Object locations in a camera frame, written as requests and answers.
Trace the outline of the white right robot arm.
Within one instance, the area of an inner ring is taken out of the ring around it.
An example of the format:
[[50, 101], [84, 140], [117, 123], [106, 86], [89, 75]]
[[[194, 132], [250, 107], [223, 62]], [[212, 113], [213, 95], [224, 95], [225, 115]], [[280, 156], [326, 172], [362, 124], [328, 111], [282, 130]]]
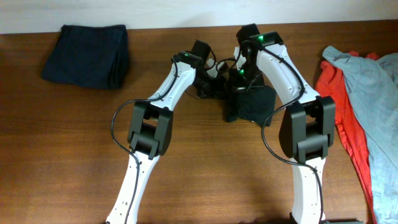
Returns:
[[292, 167], [294, 203], [292, 223], [324, 223], [322, 172], [328, 149], [334, 141], [336, 106], [329, 96], [320, 96], [291, 61], [284, 41], [276, 31], [260, 33], [257, 25], [242, 26], [236, 34], [234, 52], [240, 75], [252, 72], [267, 77], [283, 111], [279, 142], [285, 158], [276, 159]]

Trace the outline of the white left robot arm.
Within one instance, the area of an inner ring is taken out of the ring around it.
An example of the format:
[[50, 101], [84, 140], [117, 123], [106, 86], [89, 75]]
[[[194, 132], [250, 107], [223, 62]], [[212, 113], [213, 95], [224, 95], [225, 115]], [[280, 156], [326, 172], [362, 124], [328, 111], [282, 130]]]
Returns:
[[[150, 174], [167, 151], [172, 138], [174, 108], [184, 91], [205, 71], [211, 47], [197, 40], [192, 49], [171, 58], [172, 67], [161, 86], [148, 99], [129, 100], [115, 111], [111, 120], [113, 141], [129, 154], [129, 162], [121, 189], [106, 223], [137, 222], [139, 205]], [[132, 103], [132, 118], [127, 141], [120, 144], [114, 135], [114, 122], [120, 110]]]

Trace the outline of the dark green t-shirt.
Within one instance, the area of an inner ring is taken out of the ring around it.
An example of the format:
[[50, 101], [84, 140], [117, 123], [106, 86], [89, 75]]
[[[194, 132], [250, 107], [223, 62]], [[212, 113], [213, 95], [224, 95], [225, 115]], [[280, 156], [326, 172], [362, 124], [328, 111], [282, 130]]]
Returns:
[[276, 91], [264, 84], [261, 72], [251, 79], [245, 78], [237, 69], [230, 70], [228, 77], [211, 78], [201, 74], [195, 78], [193, 86], [199, 98], [221, 100], [225, 121], [232, 123], [243, 119], [259, 126], [271, 125]]

